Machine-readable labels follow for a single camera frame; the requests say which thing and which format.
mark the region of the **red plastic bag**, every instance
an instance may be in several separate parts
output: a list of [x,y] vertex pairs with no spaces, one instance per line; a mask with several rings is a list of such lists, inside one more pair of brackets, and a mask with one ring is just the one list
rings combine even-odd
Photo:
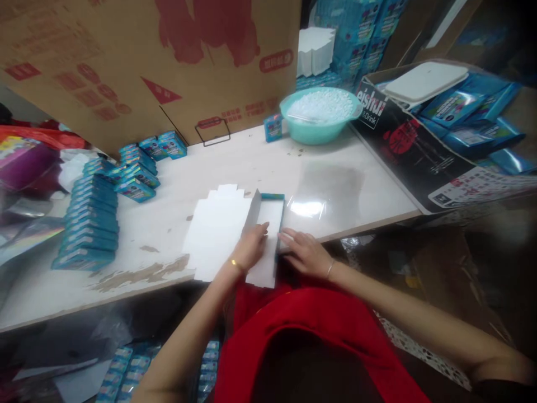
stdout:
[[86,141],[74,133],[44,128],[0,125],[0,142],[10,135],[36,139],[57,150],[86,147]]

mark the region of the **red clothing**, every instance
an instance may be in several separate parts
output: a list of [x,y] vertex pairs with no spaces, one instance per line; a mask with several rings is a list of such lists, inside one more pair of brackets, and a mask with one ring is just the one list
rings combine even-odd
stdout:
[[234,334],[224,344],[216,402],[250,402],[265,350],[278,332],[299,329],[356,355],[387,403],[429,402],[401,365],[375,314],[358,298],[321,287],[274,290],[241,284]]

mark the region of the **bangle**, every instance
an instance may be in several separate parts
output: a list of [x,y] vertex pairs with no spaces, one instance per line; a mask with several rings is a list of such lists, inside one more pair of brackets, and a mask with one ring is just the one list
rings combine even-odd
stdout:
[[326,279],[328,280],[328,276],[330,275],[330,272],[332,271],[332,268],[334,267],[334,263],[336,262],[336,259],[332,259],[332,264],[328,268],[328,271],[326,272]]
[[237,262],[235,259],[229,259],[229,262],[235,266],[237,269],[239,269],[239,271],[244,274],[246,273],[246,270],[244,269],[244,267],[239,263]]

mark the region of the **white table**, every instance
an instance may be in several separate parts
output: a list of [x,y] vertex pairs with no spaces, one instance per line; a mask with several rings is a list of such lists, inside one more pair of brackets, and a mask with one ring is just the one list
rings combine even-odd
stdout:
[[[97,273],[50,270],[61,236],[48,241],[21,268],[0,332],[192,279],[181,245],[197,200],[220,184],[285,194],[284,226],[321,241],[420,214],[350,128],[326,146],[304,146],[290,138],[266,143],[259,126],[221,144],[189,147],[187,157],[157,167],[162,184],[154,199],[138,204],[119,196],[116,260]],[[52,215],[62,217],[68,203],[57,203]]]

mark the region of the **white foam pellets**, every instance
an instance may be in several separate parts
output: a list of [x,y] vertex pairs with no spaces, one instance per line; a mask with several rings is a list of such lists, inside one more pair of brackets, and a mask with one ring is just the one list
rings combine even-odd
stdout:
[[352,112],[349,94],[329,88],[304,95],[293,102],[287,111],[289,115],[321,120],[323,123],[347,119]]

